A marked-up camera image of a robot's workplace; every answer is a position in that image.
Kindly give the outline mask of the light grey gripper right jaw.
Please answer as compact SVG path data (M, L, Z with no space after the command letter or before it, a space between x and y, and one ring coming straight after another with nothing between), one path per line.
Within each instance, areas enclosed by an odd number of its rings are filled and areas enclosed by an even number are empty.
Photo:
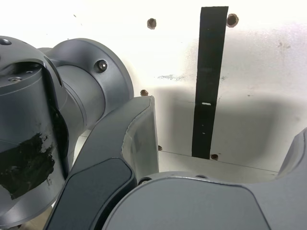
M295 136L277 177L230 184L196 177L151 180L128 193L105 230L304 230L307 133Z

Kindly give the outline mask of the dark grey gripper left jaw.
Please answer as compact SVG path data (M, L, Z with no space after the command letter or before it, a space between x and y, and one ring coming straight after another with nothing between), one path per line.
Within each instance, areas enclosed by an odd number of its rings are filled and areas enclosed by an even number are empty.
M45 229L102 229L139 180L158 171L154 97L135 97L93 128Z

